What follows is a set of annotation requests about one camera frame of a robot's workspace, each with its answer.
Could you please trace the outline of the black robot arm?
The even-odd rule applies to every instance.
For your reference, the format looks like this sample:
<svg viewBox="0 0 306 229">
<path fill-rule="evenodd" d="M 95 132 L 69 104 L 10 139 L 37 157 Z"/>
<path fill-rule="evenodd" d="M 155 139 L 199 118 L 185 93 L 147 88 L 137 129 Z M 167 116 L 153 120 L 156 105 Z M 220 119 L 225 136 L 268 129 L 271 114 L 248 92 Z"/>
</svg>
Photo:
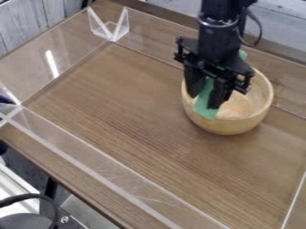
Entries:
<svg viewBox="0 0 306 229">
<path fill-rule="evenodd" d="M 187 94 L 195 98 L 211 80 L 207 109 L 217 109 L 234 91 L 247 93 L 255 70 L 240 57 L 254 47 L 262 24 L 250 11 L 258 0 L 201 0 L 197 37 L 177 37 L 173 59 L 184 66 Z"/>
</svg>

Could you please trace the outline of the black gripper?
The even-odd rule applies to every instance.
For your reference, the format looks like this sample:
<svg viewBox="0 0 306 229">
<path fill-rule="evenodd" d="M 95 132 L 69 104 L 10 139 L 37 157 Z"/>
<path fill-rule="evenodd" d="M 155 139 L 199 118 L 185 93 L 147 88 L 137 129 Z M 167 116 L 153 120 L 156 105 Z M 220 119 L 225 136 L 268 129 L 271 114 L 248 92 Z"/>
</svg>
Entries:
<svg viewBox="0 0 306 229">
<path fill-rule="evenodd" d="M 219 109 L 230 99 L 232 91 L 246 94 L 255 70 L 239 53 L 230 55 L 220 63 L 203 59 L 197 54 L 197 40 L 177 37 L 173 59 L 184 66 L 187 94 L 195 98 L 209 78 L 208 109 Z"/>
</svg>

